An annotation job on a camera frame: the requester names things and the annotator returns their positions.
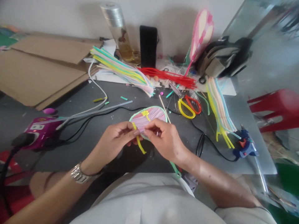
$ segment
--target hand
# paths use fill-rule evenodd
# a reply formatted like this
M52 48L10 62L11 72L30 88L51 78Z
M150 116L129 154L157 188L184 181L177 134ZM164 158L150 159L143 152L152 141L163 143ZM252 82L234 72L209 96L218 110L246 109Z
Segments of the hand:
M145 126L145 134L165 159L182 168L193 155L182 143L173 124L154 119Z
M126 144L128 146L131 142L137 144L136 137L139 134L139 130L134 130L129 121L110 125L89 156L82 162L82 171L87 175L98 173L118 155Z

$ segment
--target fingernail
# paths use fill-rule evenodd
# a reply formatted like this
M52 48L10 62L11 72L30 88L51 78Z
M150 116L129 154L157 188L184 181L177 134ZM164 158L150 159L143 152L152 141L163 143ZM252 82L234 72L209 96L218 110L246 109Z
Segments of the fingernail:
M140 132L139 132L138 130L136 130L136 131L133 132L133 134L134 134L135 136L137 136L137 135L140 134Z

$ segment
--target blue glue gun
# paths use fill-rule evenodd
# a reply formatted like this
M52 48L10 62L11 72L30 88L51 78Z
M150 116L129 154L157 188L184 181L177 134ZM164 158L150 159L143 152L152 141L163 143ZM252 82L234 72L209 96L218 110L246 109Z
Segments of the blue glue gun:
M254 141L249 135L249 132L244 128L243 125L241 125L242 130L240 137L242 138L242 141L239 141L241 148L240 149L234 149L233 154L237 158L245 158L248 155L251 156L259 156L258 151L255 148Z

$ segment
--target pink pom pom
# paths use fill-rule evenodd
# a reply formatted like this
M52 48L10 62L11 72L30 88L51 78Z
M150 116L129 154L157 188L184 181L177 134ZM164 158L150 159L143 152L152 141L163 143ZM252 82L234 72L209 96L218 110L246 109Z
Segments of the pink pom pom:
M53 108L47 108L47 109L44 109L43 112L45 114L54 114L56 112L56 110Z

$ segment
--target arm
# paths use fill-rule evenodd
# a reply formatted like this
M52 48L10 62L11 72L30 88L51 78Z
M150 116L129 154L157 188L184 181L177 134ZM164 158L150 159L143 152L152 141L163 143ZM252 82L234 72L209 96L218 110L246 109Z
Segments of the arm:
M123 146L131 145L131 141L139 135L131 122L111 125L104 132L99 143L90 155L82 162L81 170L87 175L98 173L111 162ZM56 185L12 216L5 224L56 223L73 207L83 193L91 185L90 182L78 184L68 172Z
M155 119L145 127L145 134L160 154L191 173L208 190L217 206L259 207L259 201L228 174L190 152L182 143L174 125Z

